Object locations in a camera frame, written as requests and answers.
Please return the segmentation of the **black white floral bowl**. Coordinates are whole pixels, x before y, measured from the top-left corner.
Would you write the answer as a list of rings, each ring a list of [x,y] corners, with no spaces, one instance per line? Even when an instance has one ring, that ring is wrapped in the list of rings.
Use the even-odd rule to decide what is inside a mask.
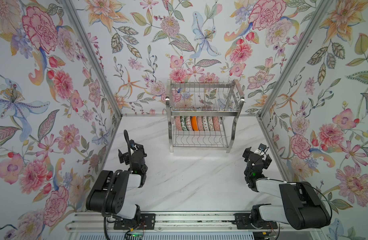
[[[196,117],[196,121],[197,121],[198,130],[199,131],[204,131],[203,122],[202,122],[202,116],[197,116]]]

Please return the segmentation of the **stainless steel dish rack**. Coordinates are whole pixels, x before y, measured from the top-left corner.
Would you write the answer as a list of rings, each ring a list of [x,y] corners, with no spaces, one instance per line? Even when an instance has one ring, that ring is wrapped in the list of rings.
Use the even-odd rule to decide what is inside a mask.
[[[194,148],[217,149],[230,153],[244,103],[243,90],[237,79],[227,83],[168,82],[166,111],[170,151]],[[220,132],[177,131],[176,116],[218,117]]]

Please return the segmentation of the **dark floral patterned bowl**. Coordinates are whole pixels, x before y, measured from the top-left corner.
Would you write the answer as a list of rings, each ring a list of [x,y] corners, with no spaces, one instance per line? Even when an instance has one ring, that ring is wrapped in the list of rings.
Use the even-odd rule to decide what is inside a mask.
[[[212,117],[213,128],[216,132],[220,132],[220,121],[218,117]]]

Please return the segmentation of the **blue patterned bowl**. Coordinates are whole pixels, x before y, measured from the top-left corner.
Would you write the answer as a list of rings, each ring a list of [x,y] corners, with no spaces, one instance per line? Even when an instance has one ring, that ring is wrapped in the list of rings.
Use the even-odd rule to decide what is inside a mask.
[[[188,131],[193,131],[190,116],[185,117],[185,124],[186,124],[186,128],[187,128]]]

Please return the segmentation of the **green leaf patterned bowl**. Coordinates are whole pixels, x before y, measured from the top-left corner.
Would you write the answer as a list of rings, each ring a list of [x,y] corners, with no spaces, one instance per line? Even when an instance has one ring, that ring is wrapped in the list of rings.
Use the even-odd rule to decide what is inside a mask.
[[[186,121],[184,116],[180,116],[180,124],[183,131],[188,131],[188,128],[186,126]]]

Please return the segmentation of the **green geometric patterned bowl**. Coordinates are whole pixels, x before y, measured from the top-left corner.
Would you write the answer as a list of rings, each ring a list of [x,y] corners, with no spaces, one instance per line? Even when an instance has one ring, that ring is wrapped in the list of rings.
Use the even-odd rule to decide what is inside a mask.
[[[207,116],[202,116],[202,126],[204,131],[209,131]]]

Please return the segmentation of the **pink bowl dark floral inside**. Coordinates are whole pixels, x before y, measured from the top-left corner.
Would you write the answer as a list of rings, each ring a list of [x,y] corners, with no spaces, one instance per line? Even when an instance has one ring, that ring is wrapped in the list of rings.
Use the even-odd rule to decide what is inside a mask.
[[[181,117],[180,116],[175,117],[175,126],[176,126],[177,131],[182,131],[183,130],[182,125],[181,125]]]

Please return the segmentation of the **brown white patterned bowl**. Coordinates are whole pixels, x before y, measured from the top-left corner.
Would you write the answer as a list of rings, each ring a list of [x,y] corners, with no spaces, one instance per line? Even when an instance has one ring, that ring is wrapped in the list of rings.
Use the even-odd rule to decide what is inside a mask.
[[[208,116],[207,117],[207,123],[208,123],[209,131],[213,132],[214,131],[213,117]]]

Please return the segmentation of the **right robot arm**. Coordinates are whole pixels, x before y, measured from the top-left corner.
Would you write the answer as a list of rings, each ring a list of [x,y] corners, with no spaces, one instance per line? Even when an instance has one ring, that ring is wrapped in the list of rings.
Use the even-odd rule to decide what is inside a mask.
[[[332,210],[327,210],[317,194],[317,189],[308,182],[287,182],[265,177],[272,159],[261,144],[256,151],[246,148],[242,154],[246,162],[244,179],[256,193],[264,193],[281,199],[281,205],[254,205],[249,213],[249,223],[262,228],[272,223],[282,223],[295,230],[319,229],[330,225]]]

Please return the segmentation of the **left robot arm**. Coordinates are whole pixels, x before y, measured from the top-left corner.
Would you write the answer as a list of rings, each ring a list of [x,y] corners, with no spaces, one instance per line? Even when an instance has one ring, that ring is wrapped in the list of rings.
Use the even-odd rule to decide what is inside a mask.
[[[140,207],[127,202],[126,193],[127,190],[144,186],[148,171],[145,157],[144,146],[131,141],[127,153],[119,152],[120,162],[130,168],[127,171],[101,171],[87,197],[86,209],[101,213],[106,218],[135,219]]]

